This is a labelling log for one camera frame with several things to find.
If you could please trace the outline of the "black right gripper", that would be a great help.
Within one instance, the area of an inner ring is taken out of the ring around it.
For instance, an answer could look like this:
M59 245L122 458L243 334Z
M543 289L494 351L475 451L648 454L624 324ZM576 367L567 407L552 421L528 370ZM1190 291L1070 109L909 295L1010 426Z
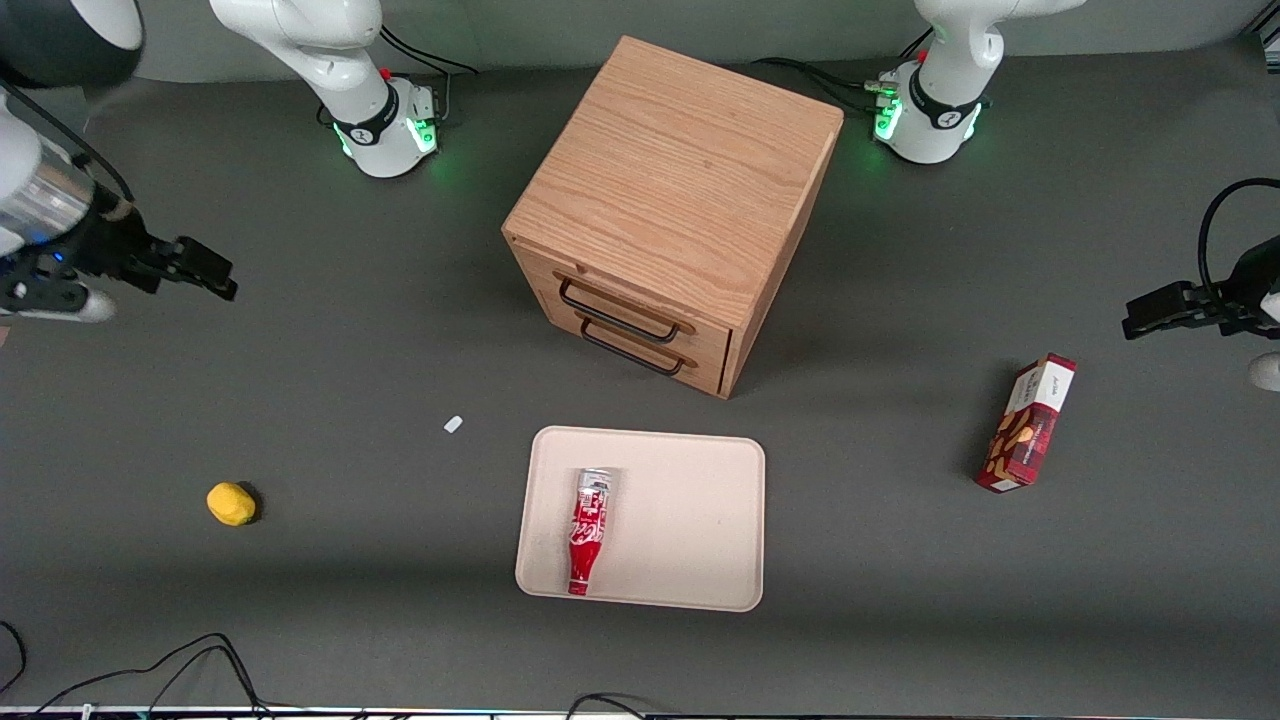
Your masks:
M69 252L69 264L77 272L119 281L145 293L157 293L163 282L192 284L225 301L238 293L229 260L191 237L152 237L133 205L90 211L61 236L60 247Z

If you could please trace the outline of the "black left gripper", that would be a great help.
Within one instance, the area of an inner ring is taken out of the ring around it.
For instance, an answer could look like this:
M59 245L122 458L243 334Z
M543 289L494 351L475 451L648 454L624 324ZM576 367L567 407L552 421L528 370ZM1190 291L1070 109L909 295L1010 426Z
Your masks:
M1279 336L1279 320L1265 300L1277 295L1279 237L1244 251L1225 281L1212 281L1204 265L1210 293L1204 313L1202 288L1194 283L1169 283L1128 302L1123 320L1125 340L1160 331L1216 325L1221 336L1249 333Z

